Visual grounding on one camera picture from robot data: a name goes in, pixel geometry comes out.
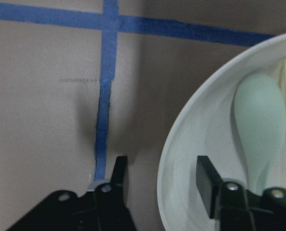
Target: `white bowl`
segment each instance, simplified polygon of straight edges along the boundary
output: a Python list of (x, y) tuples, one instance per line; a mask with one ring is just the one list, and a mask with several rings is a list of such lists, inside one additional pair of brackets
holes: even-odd
[[(157, 199), (166, 231), (210, 231), (210, 220), (195, 181), (196, 158), (207, 155), (222, 178), (247, 185), (244, 153), (231, 105), (239, 82), (250, 73), (278, 76), (286, 57), (286, 34), (264, 41), (215, 72), (180, 112), (164, 145), (157, 179)], [(267, 186), (286, 188), (286, 141)]]

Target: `white plate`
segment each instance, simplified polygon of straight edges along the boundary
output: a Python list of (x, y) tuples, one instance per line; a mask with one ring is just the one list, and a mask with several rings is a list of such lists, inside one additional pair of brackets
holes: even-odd
[[(286, 34), (241, 53), (215, 72), (190, 98), (166, 140), (159, 164), (157, 199), (166, 231), (211, 231), (196, 188), (198, 155), (207, 155), (223, 178), (247, 184), (244, 154), (231, 112), (242, 78), (250, 73), (278, 72), (286, 57)], [(286, 188), (286, 141), (281, 158), (268, 176), (267, 186)]]

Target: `metal bolt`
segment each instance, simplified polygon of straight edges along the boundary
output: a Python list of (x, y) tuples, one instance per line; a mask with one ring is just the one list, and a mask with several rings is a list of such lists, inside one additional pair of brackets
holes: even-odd
[(284, 194), (281, 190), (279, 189), (274, 189), (272, 190), (272, 195), (275, 197), (275, 198), (283, 198), (284, 197)]
[(236, 191), (238, 189), (238, 185), (235, 184), (235, 183), (227, 183), (226, 184), (226, 187), (229, 189), (229, 190), (232, 190), (232, 191)]
[(111, 186), (109, 184), (105, 184), (102, 188), (101, 188), (101, 191), (103, 193), (108, 193), (112, 190)]
[(62, 195), (59, 196), (58, 200), (59, 201), (67, 201), (70, 198), (69, 193), (65, 192)]

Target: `blue tape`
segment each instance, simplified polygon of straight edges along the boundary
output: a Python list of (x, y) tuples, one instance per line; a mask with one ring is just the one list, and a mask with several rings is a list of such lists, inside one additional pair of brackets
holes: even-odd
[(135, 16), (120, 16), (119, 31), (207, 42), (221, 42), (238, 46), (252, 46), (273, 37), (273, 35), (268, 34)]
[(0, 3), (0, 20), (101, 29), (99, 13)]
[(94, 180), (105, 177), (106, 148), (109, 128), (111, 83), (115, 76), (118, 4), (117, 0), (104, 0), (103, 31), (100, 67), (100, 96), (96, 126)]

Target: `light green plastic spoon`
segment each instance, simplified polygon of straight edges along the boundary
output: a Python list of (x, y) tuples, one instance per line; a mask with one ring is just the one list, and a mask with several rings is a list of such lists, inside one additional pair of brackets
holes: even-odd
[(238, 86), (234, 116), (247, 160), (248, 188), (261, 195), (286, 135), (286, 107), (275, 80), (253, 74)]

